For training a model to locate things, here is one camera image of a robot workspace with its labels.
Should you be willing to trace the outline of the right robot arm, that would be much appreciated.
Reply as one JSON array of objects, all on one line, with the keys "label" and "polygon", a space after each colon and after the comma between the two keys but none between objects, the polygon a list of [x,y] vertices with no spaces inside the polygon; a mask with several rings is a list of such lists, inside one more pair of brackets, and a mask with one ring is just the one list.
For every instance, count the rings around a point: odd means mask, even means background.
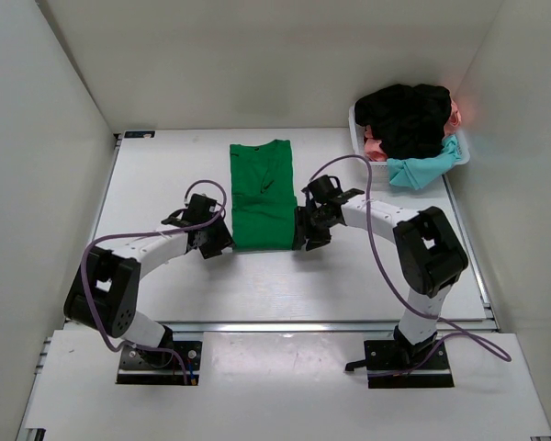
[{"label": "right robot arm", "polygon": [[336,176],[323,175],[302,189],[305,205],[295,210],[293,247],[307,251],[331,242],[331,228],[363,230],[393,243],[409,286],[405,311],[394,330],[393,356],[405,368],[426,357],[437,335],[444,301],[468,266],[467,254],[444,212],[437,207],[405,209],[341,189]]}]

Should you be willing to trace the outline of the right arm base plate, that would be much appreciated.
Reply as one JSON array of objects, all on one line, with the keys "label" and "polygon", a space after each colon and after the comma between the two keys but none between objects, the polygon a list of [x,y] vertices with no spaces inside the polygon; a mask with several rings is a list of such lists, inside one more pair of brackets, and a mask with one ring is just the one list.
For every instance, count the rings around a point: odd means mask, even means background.
[{"label": "right arm base plate", "polygon": [[432,334],[411,345],[398,327],[391,338],[364,341],[364,356],[344,372],[366,371],[369,389],[449,389],[455,386],[445,343]]}]

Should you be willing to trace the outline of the green t shirt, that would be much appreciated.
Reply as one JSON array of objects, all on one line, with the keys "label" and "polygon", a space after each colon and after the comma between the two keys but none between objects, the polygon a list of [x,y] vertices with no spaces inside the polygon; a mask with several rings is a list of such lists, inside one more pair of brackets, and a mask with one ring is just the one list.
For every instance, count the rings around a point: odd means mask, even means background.
[{"label": "green t shirt", "polygon": [[232,235],[240,251],[293,248],[298,201],[288,140],[230,146]]}]

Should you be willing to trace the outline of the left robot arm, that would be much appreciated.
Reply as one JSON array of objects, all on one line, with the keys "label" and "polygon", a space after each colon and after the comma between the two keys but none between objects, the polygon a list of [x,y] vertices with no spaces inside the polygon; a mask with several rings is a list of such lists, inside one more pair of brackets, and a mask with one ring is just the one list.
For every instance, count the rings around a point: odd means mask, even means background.
[{"label": "left robot arm", "polygon": [[156,367],[167,364],[174,354],[172,332],[137,311],[140,282],[191,251],[209,259],[231,248],[220,209],[217,200],[195,194],[156,231],[131,235],[128,243],[113,249],[91,246],[64,303],[64,316],[128,343]]}]

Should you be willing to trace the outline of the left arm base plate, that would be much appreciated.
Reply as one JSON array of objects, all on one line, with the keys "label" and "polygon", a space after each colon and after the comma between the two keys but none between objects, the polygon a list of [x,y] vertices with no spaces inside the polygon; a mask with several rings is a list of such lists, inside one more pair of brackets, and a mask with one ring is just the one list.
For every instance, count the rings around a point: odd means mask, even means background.
[{"label": "left arm base plate", "polygon": [[182,358],[184,367],[172,355],[155,356],[126,347],[120,353],[116,383],[119,385],[187,386],[200,381],[203,341],[174,337],[174,351]]}]

